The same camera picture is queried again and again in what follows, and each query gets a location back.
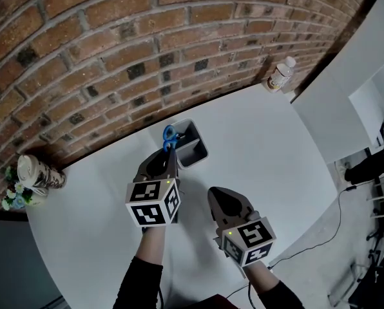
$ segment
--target artificial flower bouquet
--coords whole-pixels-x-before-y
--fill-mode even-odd
[[[1,201],[1,205],[6,211],[11,207],[14,209],[22,209],[32,201],[33,191],[25,188],[24,185],[20,183],[16,168],[7,167],[5,179],[8,182],[8,187],[6,196]]]

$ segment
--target tabletop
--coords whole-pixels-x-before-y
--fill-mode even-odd
[[[162,275],[166,308],[227,295],[243,280],[217,248],[207,202],[211,186],[247,196],[277,240],[270,262],[336,197],[323,158],[281,93],[251,86],[138,131],[65,169],[66,186],[27,207],[37,247],[72,309],[112,308],[141,238],[124,204],[139,164],[162,147],[166,125],[195,122],[209,157],[180,170],[179,223],[167,228]]]

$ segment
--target coffee cup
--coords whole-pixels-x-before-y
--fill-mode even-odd
[[[24,154],[17,161],[17,176],[26,187],[41,196],[47,196],[47,188],[60,189],[66,183],[62,172],[47,166],[35,156]]]

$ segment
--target scissors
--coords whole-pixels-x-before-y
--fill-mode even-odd
[[[167,152],[169,147],[176,147],[178,140],[183,137],[183,134],[178,134],[172,125],[167,125],[164,129],[164,151]]]

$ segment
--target brick wall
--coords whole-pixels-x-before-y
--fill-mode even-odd
[[[0,0],[0,197],[18,154],[65,166],[287,55],[296,88],[362,2]]]

